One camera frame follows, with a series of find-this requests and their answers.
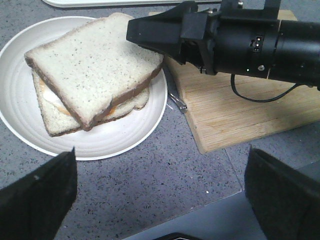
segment white bread slice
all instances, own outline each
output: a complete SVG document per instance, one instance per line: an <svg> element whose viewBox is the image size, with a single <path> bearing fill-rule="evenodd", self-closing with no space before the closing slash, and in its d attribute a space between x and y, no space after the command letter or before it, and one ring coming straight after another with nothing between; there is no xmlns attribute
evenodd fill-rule
<svg viewBox="0 0 320 240"><path fill-rule="evenodd" d="M32 71L32 77L41 116L48 134L51 137L56 137L81 130L81 126L71 115L63 113L61 109L57 108L52 102L49 102L44 98L43 81L37 73ZM97 125L122 118L132 110L142 109L148 102L148 99L149 88L146 87L137 96L115 106L107 116L97 123Z"/></svg>
<svg viewBox="0 0 320 240"><path fill-rule="evenodd" d="M85 131L139 94L162 67L161 54L126 40L130 19L113 13L25 53L27 64Z"/></svg>

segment speckled granite countertop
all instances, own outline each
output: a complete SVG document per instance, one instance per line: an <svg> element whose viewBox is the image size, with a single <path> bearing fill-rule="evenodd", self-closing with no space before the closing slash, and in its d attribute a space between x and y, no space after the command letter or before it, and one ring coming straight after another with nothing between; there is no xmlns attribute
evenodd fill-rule
<svg viewBox="0 0 320 240"><path fill-rule="evenodd" d="M263 0L247 0L262 8ZM0 1L0 49L24 28L60 16L103 17L123 12L134 17L172 6L60 9L41 0ZM319 21L319 1L283 0L282 9L299 20ZM165 69L168 86L175 91ZM77 163L78 195L55 239L123 239L192 209L242 190L250 144L294 168L318 160L320 124L201 155L183 114L168 99L162 120L140 145L119 156ZM52 157L19 140L0 121L0 188Z"/></svg>

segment bread slice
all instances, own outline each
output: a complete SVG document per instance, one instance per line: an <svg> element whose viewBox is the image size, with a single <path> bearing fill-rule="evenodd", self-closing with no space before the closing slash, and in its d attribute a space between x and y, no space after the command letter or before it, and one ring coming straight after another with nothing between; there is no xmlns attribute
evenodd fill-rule
<svg viewBox="0 0 320 240"><path fill-rule="evenodd" d="M162 67L161 54L126 40L131 19L113 13L25 53L26 63L85 131L139 94Z"/></svg>
<svg viewBox="0 0 320 240"><path fill-rule="evenodd" d="M48 134L51 137L57 137L81 130L79 123L65 109L60 108L59 105L51 101L52 99L48 100L48 98L44 96L45 93L50 90L47 89L45 83L34 71L32 71L32 78L41 116ZM149 88L146 87L137 96L113 107L108 115L97 122L97 125L120 119L132 110L142 109L148 102L148 99Z"/></svg>

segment white plate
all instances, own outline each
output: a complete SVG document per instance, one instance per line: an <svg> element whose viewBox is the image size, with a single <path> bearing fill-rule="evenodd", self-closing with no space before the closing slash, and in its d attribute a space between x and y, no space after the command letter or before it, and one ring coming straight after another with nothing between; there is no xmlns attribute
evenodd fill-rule
<svg viewBox="0 0 320 240"><path fill-rule="evenodd" d="M0 52L0 117L23 142L48 155L56 156L73 147L77 160L99 160L119 155L145 140L165 111L167 82L161 71L151 81L149 101L142 110L132 111L88 132L81 130L57 137L48 135L24 53L91 19L67 16L39 22L18 33Z"/></svg>

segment wooden cutting board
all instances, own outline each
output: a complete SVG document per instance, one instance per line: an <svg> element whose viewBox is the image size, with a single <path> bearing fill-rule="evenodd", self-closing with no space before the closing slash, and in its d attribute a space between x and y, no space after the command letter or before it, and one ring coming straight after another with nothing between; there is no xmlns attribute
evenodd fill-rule
<svg viewBox="0 0 320 240"><path fill-rule="evenodd" d="M289 10L281 10L279 19L296 20ZM185 116L202 154L320 120L316 87L300 86L278 101L255 103L232 92L230 74L209 76L189 63L180 65L171 58L165 62L187 104ZM240 75L235 79L239 93L254 99L277 96L293 85Z"/></svg>

